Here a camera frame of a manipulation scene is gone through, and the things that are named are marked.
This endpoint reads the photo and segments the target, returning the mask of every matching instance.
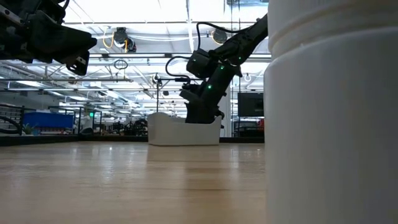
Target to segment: black monitor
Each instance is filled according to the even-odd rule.
[[[264,94],[238,93],[238,116],[240,117],[264,116]]]

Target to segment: wooden floor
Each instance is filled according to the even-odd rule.
[[[0,147],[0,223],[264,223],[264,145]]]

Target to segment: white cylinder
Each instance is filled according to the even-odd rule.
[[[398,223],[397,3],[286,2],[269,6],[267,224]]]

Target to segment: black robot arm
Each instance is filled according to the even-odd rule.
[[[210,124],[217,116],[224,114],[218,103],[226,96],[233,77],[242,77],[241,67],[257,45],[268,36],[268,18],[265,15],[248,29],[228,39],[217,49],[206,52],[198,49],[192,53],[187,71],[202,78],[201,85],[183,86],[180,96],[187,103],[187,123]]]

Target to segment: ceiling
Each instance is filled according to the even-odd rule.
[[[114,103],[111,105],[113,109],[133,109],[135,114],[151,113],[156,108],[157,91],[152,81],[154,75],[170,78],[165,72],[165,64],[169,59],[158,56],[173,54],[189,57],[197,48],[197,22],[211,22],[227,29],[239,30],[251,26],[257,18],[267,13],[265,1],[242,0],[240,5],[239,2],[236,0],[71,0],[64,25],[87,31],[98,39],[97,46],[90,50],[91,59],[87,75],[77,77],[56,62],[24,64],[19,61],[8,61],[0,65],[2,66],[0,76],[53,80],[40,83],[54,90],[51,93],[74,104],[90,102],[94,105],[97,103],[95,107],[102,108],[99,106],[100,103]],[[99,55],[124,53],[123,49],[115,45],[111,48],[104,45],[104,42],[108,46],[111,45],[112,34],[117,27],[126,27],[129,37],[137,45],[135,55],[123,58],[128,64],[125,70],[118,70],[114,66],[115,61],[120,58],[101,58]],[[219,47],[211,38],[213,30],[214,28],[208,26],[200,27],[202,49],[211,50]],[[242,90],[263,91],[262,76],[268,66],[267,58],[270,57],[267,45],[268,40],[263,40],[255,49],[253,58],[241,66],[245,74],[245,78],[240,80]],[[185,70],[186,63],[186,60],[178,59],[170,64],[169,71],[194,78]],[[63,81],[70,78],[82,80],[72,84]],[[236,77],[231,87],[237,88],[238,83],[239,78]],[[25,84],[11,83],[11,88],[37,88],[35,85]],[[163,84],[162,91],[170,91],[168,96],[160,92],[160,101],[163,103],[161,111],[185,116],[184,100],[178,96],[182,84],[174,81],[167,84],[164,81]],[[105,96],[101,96],[95,91],[97,88],[118,91],[104,91]],[[81,98],[77,99],[81,100],[66,96],[79,96]]]

